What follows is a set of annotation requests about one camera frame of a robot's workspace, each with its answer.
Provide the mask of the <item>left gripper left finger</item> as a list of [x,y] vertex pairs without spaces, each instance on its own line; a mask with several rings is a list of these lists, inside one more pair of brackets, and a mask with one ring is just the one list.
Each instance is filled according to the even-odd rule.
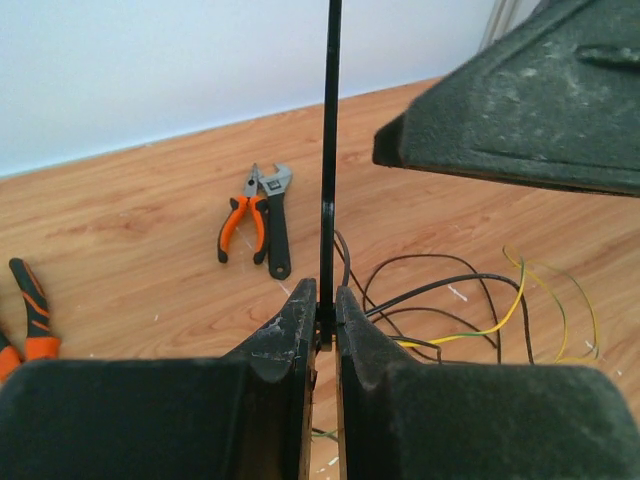
[[42,360],[1,390],[5,479],[304,479],[316,283],[219,358]]

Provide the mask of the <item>black zip tie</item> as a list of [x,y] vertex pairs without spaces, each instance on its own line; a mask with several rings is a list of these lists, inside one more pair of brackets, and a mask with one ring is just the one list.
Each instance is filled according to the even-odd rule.
[[335,232],[341,20],[342,1],[330,0],[323,103],[319,301],[316,313],[321,351],[331,350],[335,324],[333,240]]

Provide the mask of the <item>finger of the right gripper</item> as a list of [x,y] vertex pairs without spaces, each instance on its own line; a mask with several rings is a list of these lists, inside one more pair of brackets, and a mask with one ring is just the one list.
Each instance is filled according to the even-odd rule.
[[375,135],[372,160],[569,192],[639,192],[639,5],[543,1]]

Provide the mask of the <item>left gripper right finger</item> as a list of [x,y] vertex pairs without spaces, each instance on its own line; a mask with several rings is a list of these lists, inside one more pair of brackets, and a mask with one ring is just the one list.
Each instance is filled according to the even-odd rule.
[[635,422],[581,366],[424,364],[336,295],[346,479],[631,479]]

